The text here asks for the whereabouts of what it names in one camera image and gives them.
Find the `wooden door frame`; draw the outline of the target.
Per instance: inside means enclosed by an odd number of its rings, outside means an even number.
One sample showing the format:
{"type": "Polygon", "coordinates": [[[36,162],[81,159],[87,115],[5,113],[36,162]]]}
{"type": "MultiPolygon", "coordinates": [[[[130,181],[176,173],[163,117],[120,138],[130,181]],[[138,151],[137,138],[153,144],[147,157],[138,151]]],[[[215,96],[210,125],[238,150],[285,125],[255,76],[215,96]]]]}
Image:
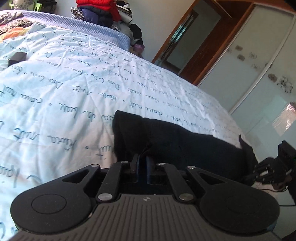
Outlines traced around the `wooden door frame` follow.
{"type": "Polygon", "coordinates": [[[252,1],[194,1],[152,62],[198,85],[253,9],[252,1]]]}

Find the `black bag on stool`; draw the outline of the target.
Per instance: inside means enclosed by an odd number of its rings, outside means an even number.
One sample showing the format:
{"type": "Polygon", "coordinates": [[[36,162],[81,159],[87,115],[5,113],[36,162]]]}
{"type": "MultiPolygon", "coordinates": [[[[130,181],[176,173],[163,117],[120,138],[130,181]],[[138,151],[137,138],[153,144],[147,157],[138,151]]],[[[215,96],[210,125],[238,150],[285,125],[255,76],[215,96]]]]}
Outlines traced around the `black bag on stool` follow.
{"type": "Polygon", "coordinates": [[[57,2],[55,0],[37,0],[35,11],[53,14],[56,10],[57,2]]]}

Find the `patterned cloth on bed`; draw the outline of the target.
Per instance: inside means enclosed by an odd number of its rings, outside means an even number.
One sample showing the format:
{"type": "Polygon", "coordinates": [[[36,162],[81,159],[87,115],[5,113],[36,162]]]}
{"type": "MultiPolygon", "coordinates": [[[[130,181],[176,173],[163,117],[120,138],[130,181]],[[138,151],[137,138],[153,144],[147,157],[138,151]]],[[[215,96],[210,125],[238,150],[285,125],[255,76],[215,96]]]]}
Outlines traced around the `patterned cloth on bed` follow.
{"type": "Polygon", "coordinates": [[[20,11],[1,11],[1,42],[25,35],[32,24],[20,11]]]}

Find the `white script-print bedspread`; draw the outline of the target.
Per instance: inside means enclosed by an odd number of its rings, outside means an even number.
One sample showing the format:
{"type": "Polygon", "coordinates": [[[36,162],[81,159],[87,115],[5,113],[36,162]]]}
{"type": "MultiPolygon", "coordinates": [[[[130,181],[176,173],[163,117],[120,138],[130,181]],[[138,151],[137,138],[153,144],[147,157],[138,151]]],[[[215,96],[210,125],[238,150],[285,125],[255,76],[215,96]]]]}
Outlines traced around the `white script-print bedspread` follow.
{"type": "Polygon", "coordinates": [[[18,194],[115,162],[117,110],[235,146],[243,135],[215,98],[111,42],[38,21],[1,42],[1,240],[16,233],[10,206],[18,194]],[[16,52],[26,61],[8,67],[16,52]]]}

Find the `small black box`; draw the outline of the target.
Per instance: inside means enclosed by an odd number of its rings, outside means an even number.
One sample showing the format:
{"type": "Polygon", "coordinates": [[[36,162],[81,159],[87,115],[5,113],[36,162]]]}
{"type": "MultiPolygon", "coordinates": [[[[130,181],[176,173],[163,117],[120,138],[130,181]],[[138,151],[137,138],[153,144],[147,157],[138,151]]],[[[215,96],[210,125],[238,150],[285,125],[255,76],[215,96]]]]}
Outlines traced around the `small black box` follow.
{"type": "Polygon", "coordinates": [[[8,67],[20,63],[22,61],[26,61],[27,59],[27,53],[26,52],[16,52],[8,59],[8,67]]]}

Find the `blue striped blanket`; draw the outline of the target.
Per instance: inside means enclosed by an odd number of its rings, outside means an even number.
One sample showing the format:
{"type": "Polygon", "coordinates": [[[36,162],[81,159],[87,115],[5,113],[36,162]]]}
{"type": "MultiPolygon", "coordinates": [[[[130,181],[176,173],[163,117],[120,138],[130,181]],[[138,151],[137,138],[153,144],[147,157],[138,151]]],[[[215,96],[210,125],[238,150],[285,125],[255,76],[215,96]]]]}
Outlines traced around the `blue striped blanket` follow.
{"type": "Polygon", "coordinates": [[[49,13],[24,10],[20,11],[25,18],[30,20],[88,34],[92,37],[97,37],[99,39],[111,42],[125,51],[128,51],[130,48],[130,38],[127,35],[111,28],[49,13]]]}

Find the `white sliding wardrobe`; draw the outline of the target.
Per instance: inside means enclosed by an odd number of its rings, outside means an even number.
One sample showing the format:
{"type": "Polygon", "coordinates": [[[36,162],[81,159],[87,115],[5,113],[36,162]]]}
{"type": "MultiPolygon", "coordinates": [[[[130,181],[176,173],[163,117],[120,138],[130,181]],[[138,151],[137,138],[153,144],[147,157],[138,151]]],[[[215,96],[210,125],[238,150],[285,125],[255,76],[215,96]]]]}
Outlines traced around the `white sliding wardrobe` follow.
{"type": "Polygon", "coordinates": [[[295,15],[257,5],[199,84],[229,112],[259,161],[295,145],[295,15]]]}

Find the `black pants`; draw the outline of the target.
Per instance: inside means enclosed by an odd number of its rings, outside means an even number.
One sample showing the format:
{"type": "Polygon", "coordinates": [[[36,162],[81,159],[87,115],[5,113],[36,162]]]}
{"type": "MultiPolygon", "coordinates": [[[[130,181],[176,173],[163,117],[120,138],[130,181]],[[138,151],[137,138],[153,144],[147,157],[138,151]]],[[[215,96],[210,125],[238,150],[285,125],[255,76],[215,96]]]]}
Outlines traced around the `black pants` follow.
{"type": "Polygon", "coordinates": [[[112,129],[118,161],[130,161],[139,154],[155,163],[173,164],[178,170],[195,166],[241,184],[254,184],[247,177],[258,161],[252,147],[242,138],[238,139],[238,148],[212,135],[119,110],[115,112],[112,129]]]}

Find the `pile of folded clothes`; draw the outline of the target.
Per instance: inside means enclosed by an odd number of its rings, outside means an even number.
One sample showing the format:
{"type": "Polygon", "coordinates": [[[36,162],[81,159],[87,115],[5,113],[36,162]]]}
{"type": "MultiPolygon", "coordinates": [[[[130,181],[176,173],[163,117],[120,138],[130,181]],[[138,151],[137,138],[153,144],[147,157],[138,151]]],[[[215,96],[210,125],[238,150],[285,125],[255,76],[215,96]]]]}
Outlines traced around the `pile of folded clothes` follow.
{"type": "Polygon", "coordinates": [[[76,1],[71,8],[72,17],[110,28],[114,23],[132,22],[132,10],[126,1],[76,1]]]}

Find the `grey and black bags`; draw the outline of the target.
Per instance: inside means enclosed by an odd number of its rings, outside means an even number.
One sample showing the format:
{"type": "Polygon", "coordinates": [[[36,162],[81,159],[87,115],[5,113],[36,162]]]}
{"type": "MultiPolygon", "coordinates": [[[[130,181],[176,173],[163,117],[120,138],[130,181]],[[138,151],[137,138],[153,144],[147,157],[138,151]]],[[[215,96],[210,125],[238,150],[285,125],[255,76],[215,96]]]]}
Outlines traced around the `grey and black bags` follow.
{"type": "Polygon", "coordinates": [[[129,51],[142,58],[145,46],[142,39],[142,30],[136,24],[127,25],[123,21],[113,22],[111,28],[127,35],[130,38],[129,51]]]}

